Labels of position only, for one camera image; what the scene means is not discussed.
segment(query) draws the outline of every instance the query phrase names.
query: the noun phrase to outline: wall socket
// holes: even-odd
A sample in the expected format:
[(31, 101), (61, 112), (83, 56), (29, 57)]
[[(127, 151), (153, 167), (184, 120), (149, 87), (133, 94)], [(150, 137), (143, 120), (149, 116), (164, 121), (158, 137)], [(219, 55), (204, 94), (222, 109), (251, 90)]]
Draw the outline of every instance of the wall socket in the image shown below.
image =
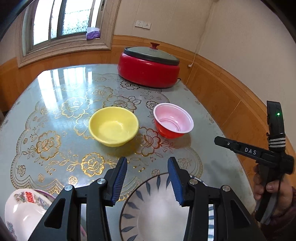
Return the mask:
[(149, 23), (149, 22), (144, 22), (143, 23), (143, 28), (150, 29), (150, 27), (151, 27), (151, 23)]
[(144, 24), (144, 21), (137, 20), (136, 21), (136, 24), (135, 24), (135, 27), (142, 28), (143, 27), (143, 24)]

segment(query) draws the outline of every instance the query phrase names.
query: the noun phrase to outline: sleeve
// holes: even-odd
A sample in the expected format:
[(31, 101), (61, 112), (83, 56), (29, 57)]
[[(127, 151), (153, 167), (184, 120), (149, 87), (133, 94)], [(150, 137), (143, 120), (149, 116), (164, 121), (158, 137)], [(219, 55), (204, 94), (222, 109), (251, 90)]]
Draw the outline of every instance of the sleeve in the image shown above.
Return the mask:
[(269, 225), (262, 225), (261, 230), (268, 241), (296, 240), (296, 189), (293, 187), (291, 207), (283, 214), (274, 216)]

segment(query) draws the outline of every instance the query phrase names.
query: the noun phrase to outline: window frame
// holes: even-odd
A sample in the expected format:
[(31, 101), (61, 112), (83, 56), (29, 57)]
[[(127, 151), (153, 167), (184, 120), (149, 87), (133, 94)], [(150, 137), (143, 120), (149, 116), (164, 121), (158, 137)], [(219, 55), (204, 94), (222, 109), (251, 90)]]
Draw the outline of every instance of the window frame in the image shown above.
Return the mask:
[[(92, 40), (86, 40), (86, 32), (61, 35), (64, 9), (66, 6), (66, 0), (62, 0), (58, 20), (57, 37), (53, 39), (50, 38), (52, 16), (51, 10), (49, 22), (49, 39), (42, 43), (33, 45), (33, 23), (38, 1), (39, 0), (33, 1), (17, 18), (16, 48), (19, 50), (17, 51), (19, 52), (17, 53), (17, 62), (19, 68), (35, 61), (60, 54), (84, 50), (111, 49), (115, 19), (120, 0), (101, 0), (99, 13), (96, 20), (96, 27), (101, 29), (101, 37), (100, 39)], [(92, 4), (88, 26), (91, 25), (94, 4), (95, 1), (93, 1)]]

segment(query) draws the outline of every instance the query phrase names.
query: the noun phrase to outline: bolt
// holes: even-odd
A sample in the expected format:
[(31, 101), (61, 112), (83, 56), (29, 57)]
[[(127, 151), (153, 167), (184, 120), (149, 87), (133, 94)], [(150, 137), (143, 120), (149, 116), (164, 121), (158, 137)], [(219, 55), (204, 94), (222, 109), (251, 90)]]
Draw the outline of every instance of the bolt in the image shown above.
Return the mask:
[(104, 184), (106, 182), (106, 179), (104, 179), (104, 178), (99, 178), (98, 180), (97, 180), (97, 183), (98, 184)]
[(227, 185), (224, 185), (224, 186), (222, 187), (222, 189), (223, 189), (224, 191), (226, 191), (226, 192), (229, 192), (229, 191), (230, 191), (230, 187), (227, 186)]
[(198, 184), (198, 180), (192, 178), (189, 180), (189, 182), (192, 184), (192, 185), (195, 185), (195, 184)]
[(67, 185), (67, 186), (65, 186), (65, 190), (66, 190), (66, 191), (70, 191), (70, 190), (72, 190), (72, 188), (73, 188), (72, 185)]

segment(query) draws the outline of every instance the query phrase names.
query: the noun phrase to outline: red chinese character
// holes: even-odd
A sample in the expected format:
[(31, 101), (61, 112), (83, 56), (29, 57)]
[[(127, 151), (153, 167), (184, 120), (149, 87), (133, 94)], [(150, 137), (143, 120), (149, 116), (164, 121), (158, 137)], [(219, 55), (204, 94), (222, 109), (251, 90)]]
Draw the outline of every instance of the red chinese character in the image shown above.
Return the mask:
[(31, 192), (26, 192), (26, 196), (27, 196), (28, 202), (35, 203)]

